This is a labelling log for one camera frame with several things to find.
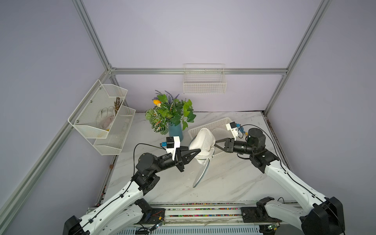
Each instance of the yellow flower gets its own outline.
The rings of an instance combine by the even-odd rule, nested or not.
[[[159,104],[158,107],[161,106],[161,102],[160,102],[159,100],[153,100],[153,103],[154,103],[156,106],[158,106],[158,104]]]

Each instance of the white glove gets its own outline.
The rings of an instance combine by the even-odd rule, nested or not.
[[[201,149],[195,156],[200,164],[204,164],[206,159],[211,160],[214,154],[215,138],[208,128],[202,128],[196,138],[192,141],[189,149]]]
[[[98,115],[96,118],[97,127],[102,130],[109,130],[114,119],[115,119],[114,107],[111,106],[109,108],[104,108],[98,112]]]

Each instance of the aluminum frame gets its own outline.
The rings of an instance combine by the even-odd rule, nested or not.
[[[304,33],[303,38],[301,39],[298,48],[296,49],[293,57],[290,60],[290,63],[287,66],[287,73],[286,75],[282,75],[281,80],[279,81],[268,105],[265,108],[264,114],[267,116],[270,113],[270,110],[274,103],[276,102],[279,94],[281,93],[283,87],[285,86],[288,78],[290,77],[291,73],[293,72],[295,65],[297,64],[298,60],[300,59],[301,55],[304,52],[304,49],[307,47],[309,40],[311,39],[313,33],[315,32],[319,22],[323,18],[326,10],[328,9],[332,0],[322,0],[320,5],[318,6],[315,15],[313,16],[306,32]]]
[[[99,78],[101,82],[106,81],[111,76],[110,71],[105,71]],[[79,107],[74,111],[74,118],[78,116],[85,104],[89,102],[91,96],[99,86],[93,86],[86,96],[82,99]],[[31,195],[35,185],[38,183],[40,177],[43,175],[49,164],[53,161],[56,153],[60,150],[61,146],[67,140],[69,133],[73,127],[68,121],[65,122],[63,127],[59,130],[58,134],[54,137],[41,157],[34,164],[32,169],[28,172],[26,177],[19,184],[17,189],[12,193],[10,198],[6,201],[0,210],[0,234],[4,234],[14,218],[17,216],[26,200]]]
[[[74,6],[77,9],[77,12],[84,24],[86,31],[89,34],[89,37],[98,53],[98,56],[105,68],[105,71],[99,78],[101,82],[105,82],[107,79],[111,81],[114,85],[119,85],[116,74],[184,74],[183,68],[113,68],[109,63],[109,60],[104,52],[102,44],[98,38],[98,35],[94,29],[94,26],[90,20],[90,17],[87,13],[84,3],[82,0],[72,0]],[[295,65],[297,64],[300,56],[302,55],[304,49],[306,48],[309,39],[312,37],[313,32],[317,28],[318,23],[322,19],[324,13],[326,12],[327,8],[329,7],[331,0],[322,0],[311,23],[309,24],[298,48],[296,49],[289,65],[287,68],[227,68],[224,70],[225,74],[281,74],[282,78],[279,81],[279,84],[276,90],[273,93],[272,98],[270,99],[264,114],[267,116],[271,110],[271,107],[275,103],[278,95],[280,94],[283,86],[286,84],[290,74],[292,73]],[[79,109],[77,109],[77,115],[81,111],[81,109],[85,106],[88,99],[91,97],[92,93],[95,92],[96,87],[92,87],[92,89],[87,93],[87,95],[83,98],[83,100],[79,104]],[[23,179],[23,181],[19,184],[17,189],[12,193],[11,197],[6,201],[5,205],[0,209],[0,235],[4,234],[14,218],[17,216],[23,205],[25,204],[26,200],[32,193],[35,185],[38,183],[40,177],[43,175],[49,164],[53,161],[56,153],[59,151],[61,146],[65,143],[66,139],[68,138],[70,132],[72,131],[73,127],[68,123],[65,122],[63,127],[57,133],[57,135],[52,139],[49,146],[43,152],[41,157],[37,160],[34,164],[32,169]],[[286,166],[289,166],[287,159],[285,158],[278,141],[275,139],[275,135],[273,133],[272,139],[278,145],[278,150],[286,163]]]
[[[112,68],[112,74],[184,74],[184,68]],[[225,68],[224,74],[287,74],[286,68]]]

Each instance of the wall-mounted wire basket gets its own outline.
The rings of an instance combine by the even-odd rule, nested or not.
[[[94,143],[88,141],[101,155],[118,155],[123,149],[136,110],[124,104],[126,89],[102,84],[99,80],[94,86],[98,88],[90,101],[76,118],[73,117],[75,110],[68,122],[85,139],[95,139]]]
[[[224,94],[224,64],[184,64],[185,94]]]

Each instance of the blue vase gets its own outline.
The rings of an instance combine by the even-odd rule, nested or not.
[[[180,141],[183,140],[183,130],[182,130],[182,123],[180,122],[179,125],[175,126],[174,124],[168,124],[168,135],[170,137],[179,136]]]

